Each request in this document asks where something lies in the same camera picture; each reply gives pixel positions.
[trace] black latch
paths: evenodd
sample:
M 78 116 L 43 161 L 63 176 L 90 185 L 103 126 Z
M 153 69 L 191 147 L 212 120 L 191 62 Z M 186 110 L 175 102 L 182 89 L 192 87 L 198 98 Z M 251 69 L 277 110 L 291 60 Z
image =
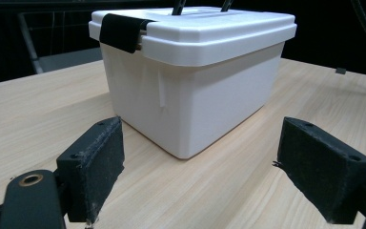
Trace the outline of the black latch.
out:
M 152 20 L 108 13 L 103 17 L 99 41 L 119 50 L 134 53 L 141 31 Z

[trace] container lid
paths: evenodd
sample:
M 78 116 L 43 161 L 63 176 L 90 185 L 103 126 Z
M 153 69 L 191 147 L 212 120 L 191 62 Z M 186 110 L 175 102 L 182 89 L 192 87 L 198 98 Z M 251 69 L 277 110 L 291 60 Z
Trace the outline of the container lid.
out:
M 95 11 L 89 23 L 90 36 L 105 44 L 109 42 L 103 41 L 108 40 L 111 45 L 112 40 L 115 43 L 116 40 L 136 42 L 139 31 L 146 30 L 140 35 L 144 56 L 170 65 L 193 67 L 232 59 L 295 36 L 295 17 L 290 14 L 244 10 L 221 12 L 220 8 L 211 7 L 185 8 L 178 16 L 172 15 L 172 11 Z M 110 20 L 104 19 L 106 17 L 116 23 L 109 23 Z

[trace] plastic storage box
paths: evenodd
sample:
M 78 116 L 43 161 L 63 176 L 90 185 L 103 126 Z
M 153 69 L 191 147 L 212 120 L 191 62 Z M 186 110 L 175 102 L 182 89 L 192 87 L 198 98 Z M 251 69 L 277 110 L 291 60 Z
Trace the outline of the plastic storage box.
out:
M 96 11 L 112 105 L 137 131 L 179 158 L 201 152 L 269 98 L 289 14 L 185 8 Z

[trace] light wood tabletop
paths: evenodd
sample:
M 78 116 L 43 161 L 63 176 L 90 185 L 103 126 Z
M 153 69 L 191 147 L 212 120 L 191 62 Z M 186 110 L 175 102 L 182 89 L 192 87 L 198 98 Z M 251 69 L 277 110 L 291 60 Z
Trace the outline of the light wood tabletop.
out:
M 102 61 L 0 83 L 0 204 L 11 177 L 53 171 L 78 137 L 112 116 Z M 362 215 L 328 224 L 272 166 L 284 116 L 366 155 L 366 75 L 282 59 L 265 106 L 189 160 L 123 123 L 125 170 L 95 228 L 361 228 Z

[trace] lid handle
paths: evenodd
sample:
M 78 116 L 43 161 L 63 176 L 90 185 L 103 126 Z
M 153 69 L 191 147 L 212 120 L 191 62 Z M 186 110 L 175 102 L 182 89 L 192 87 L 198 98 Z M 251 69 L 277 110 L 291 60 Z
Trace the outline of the lid handle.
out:
M 233 4 L 234 0 L 225 0 L 224 5 L 222 5 L 221 11 L 228 11 Z
M 186 4 L 186 0 L 174 0 L 172 15 L 177 16 L 177 15 L 182 14 L 185 4 Z

